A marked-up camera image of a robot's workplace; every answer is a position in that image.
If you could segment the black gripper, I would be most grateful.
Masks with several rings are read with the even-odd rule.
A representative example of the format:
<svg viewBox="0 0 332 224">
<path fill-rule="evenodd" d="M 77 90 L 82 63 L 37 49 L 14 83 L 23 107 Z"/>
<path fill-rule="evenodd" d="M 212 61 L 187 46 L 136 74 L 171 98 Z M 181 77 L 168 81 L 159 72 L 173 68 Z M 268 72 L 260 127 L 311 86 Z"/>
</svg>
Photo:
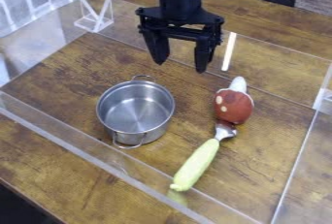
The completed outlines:
<svg viewBox="0 0 332 224">
<path fill-rule="evenodd" d="M 215 56 L 215 49 L 223 42 L 223 25 L 225 19 L 199 8 L 185 19 L 173 19 L 163 14 L 160 7 L 138 8 L 141 19 L 140 33 L 153 61 L 161 65 L 169 55 L 169 38 L 196 42 L 196 71 L 204 73 Z"/>
</svg>

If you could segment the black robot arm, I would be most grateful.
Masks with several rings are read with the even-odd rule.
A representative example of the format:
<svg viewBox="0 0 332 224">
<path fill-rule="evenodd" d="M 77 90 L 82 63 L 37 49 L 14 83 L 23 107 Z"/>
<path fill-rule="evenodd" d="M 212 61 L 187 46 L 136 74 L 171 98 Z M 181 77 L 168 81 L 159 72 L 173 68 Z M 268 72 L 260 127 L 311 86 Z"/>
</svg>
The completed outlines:
<svg viewBox="0 0 332 224">
<path fill-rule="evenodd" d="M 160 0 L 159 7 L 138 8 L 140 33 L 155 62 L 161 65 L 171 55 L 169 39 L 196 42 L 196 71 L 204 73 L 223 43 L 225 19 L 204 10 L 201 0 Z"/>
</svg>

